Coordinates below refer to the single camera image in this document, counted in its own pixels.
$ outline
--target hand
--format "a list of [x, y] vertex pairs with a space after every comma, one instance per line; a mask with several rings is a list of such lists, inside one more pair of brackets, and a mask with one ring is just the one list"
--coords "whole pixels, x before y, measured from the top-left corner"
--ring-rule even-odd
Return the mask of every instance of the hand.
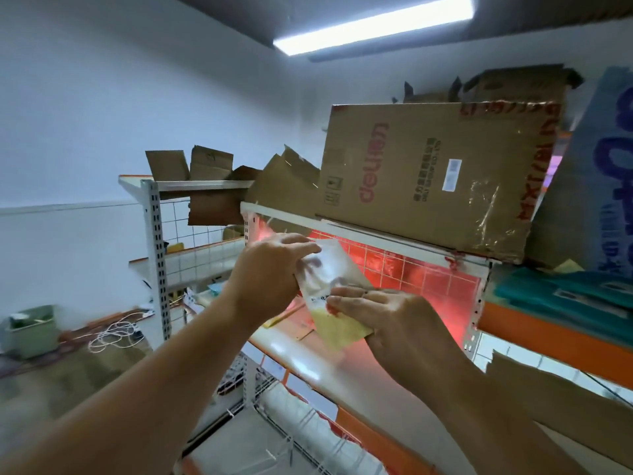
[[321, 251], [312, 240], [297, 233], [275, 234], [244, 248], [222, 290], [235, 303], [241, 320], [255, 330], [284, 311], [297, 295], [297, 262]]
[[470, 362], [421, 296], [337, 287], [327, 303], [374, 329], [366, 340], [378, 363], [429, 406], [456, 390], [452, 375], [468, 370]]

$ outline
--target ceiling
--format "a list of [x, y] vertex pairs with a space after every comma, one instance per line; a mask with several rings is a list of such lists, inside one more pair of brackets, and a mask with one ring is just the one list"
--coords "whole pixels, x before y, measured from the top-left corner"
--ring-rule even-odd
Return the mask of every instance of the ceiling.
[[[432, 0], [181, 0], [259, 43]], [[312, 61], [500, 37], [633, 16], [633, 0], [475, 0], [475, 17], [329, 48]]]

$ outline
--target fluorescent light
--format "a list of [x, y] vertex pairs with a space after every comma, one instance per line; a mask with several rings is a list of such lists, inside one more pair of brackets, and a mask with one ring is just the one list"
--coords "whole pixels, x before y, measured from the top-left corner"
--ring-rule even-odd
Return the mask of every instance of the fluorescent light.
[[294, 37], [273, 40], [273, 45], [289, 56], [298, 55], [361, 40], [468, 20], [473, 17], [474, 11], [472, 0], [438, 0]]

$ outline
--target plastic bag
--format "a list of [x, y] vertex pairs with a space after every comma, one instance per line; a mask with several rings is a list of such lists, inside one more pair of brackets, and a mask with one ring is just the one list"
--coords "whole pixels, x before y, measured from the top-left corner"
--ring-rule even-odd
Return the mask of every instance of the plastic bag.
[[316, 331], [329, 348], [340, 350], [373, 330], [344, 313], [329, 313], [325, 307], [328, 295], [337, 286], [353, 285], [367, 290], [373, 287], [336, 239], [316, 243], [321, 252], [299, 260], [295, 277]]

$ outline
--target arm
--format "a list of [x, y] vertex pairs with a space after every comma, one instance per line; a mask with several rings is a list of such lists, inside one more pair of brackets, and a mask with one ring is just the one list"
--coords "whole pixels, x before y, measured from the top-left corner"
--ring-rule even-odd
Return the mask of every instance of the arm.
[[245, 248], [209, 308], [32, 447], [3, 460], [0, 474], [169, 473], [242, 345], [296, 295], [298, 259], [318, 251], [297, 234]]
[[480, 475], [586, 475], [518, 403], [465, 357], [422, 297], [341, 287], [328, 298], [374, 329], [378, 363], [440, 419]]

